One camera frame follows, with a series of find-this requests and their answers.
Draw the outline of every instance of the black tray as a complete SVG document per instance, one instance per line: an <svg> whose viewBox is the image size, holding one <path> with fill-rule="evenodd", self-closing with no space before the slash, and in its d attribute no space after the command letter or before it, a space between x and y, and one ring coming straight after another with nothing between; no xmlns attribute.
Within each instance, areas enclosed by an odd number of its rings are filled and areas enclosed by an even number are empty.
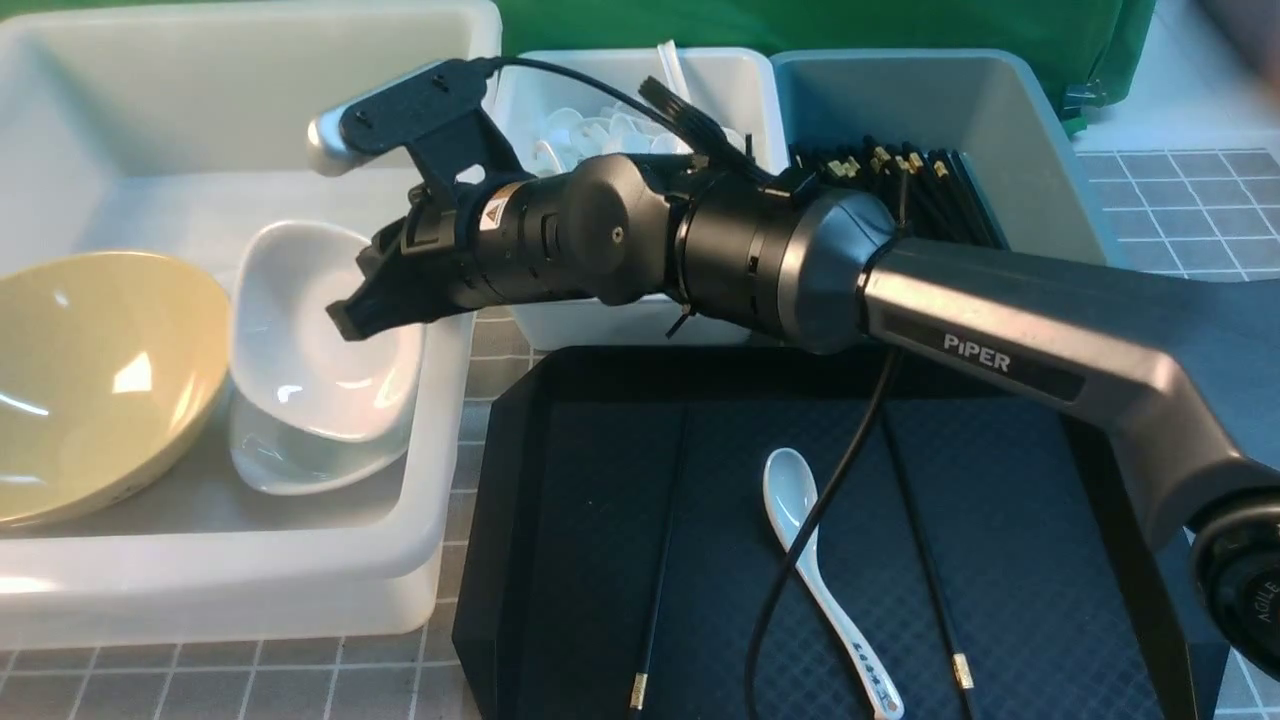
<svg viewBox="0 0 1280 720"><path fill-rule="evenodd" d="M678 466L645 715L744 717L746 639L781 557L764 457L795 447L824 483L881 361L874 348L571 348L499 398L453 630L483 715L625 716ZM1228 647L1187 587L1185 542L1158 562L1142 546L1105 437L916 360L886 421L983 717L1212 716ZM960 719L882 433L852 473L819 533L823 574L908 717ZM870 716L797 582L756 687L764 717Z"/></svg>

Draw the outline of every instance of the ceramic spoon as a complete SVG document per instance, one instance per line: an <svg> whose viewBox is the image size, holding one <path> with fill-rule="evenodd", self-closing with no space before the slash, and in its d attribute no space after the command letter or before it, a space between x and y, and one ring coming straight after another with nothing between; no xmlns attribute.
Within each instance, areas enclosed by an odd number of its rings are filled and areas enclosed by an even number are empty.
<svg viewBox="0 0 1280 720"><path fill-rule="evenodd" d="M796 533L800 532L800 524L804 523L809 509L817 501L818 486L814 484L813 473L804 457L790 447L774 450L764 464L764 507L783 551L791 548ZM890 679L870 643L867 642L867 635L840 607L836 597L831 594L827 583L822 579L822 571L818 569L817 530L800 555L796 570L818 607L822 609L822 614L827 616L831 628L840 637L849 659L852 660L863 688L867 691L867 698L872 703L876 720L902 717L902 696L897 693L897 687L893 685L893 680Z"/></svg>

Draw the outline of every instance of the table surface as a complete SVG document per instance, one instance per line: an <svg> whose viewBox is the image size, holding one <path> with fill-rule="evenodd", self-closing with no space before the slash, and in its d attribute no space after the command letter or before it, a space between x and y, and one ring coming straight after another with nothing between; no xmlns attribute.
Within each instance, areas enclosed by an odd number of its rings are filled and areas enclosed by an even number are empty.
<svg viewBox="0 0 1280 720"><path fill-rule="evenodd" d="M1280 277L1280 164L1265 151L1082 155L1130 265L1236 282ZM449 496L440 601L394 637L0 653L0 719L479 717L449 642L490 402L543 354L506 310L479 315ZM1221 720L1280 720L1280 683L1234 656Z"/></svg>

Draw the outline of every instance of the chopsticks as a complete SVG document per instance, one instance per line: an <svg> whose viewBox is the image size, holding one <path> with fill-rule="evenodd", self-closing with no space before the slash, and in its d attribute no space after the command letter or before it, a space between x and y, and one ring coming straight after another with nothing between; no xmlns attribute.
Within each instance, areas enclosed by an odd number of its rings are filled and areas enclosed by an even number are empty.
<svg viewBox="0 0 1280 720"><path fill-rule="evenodd" d="M916 237L1007 247L961 152L924 151L910 142L887 145L872 136L860 145L790 150L796 165L813 169L824 183L869 192L891 211L906 184L913 209L908 232Z"/></svg>

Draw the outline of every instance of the white dish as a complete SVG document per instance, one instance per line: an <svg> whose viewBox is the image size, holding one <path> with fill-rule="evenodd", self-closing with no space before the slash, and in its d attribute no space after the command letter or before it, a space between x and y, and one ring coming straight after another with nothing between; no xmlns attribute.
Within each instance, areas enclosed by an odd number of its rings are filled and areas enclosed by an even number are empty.
<svg viewBox="0 0 1280 720"><path fill-rule="evenodd" d="M357 483L408 450L408 418L369 442L338 442L291 428L243 395L232 397L227 436L244 484L266 495L316 495Z"/></svg>
<svg viewBox="0 0 1280 720"><path fill-rule="evenodd" d="M389 432L413 396L422 327L347 342L325 306L364 277L369 241L338 225L287 220L250 243L232 299L232 377L253 405L330 439L369 442Z"/></svg>

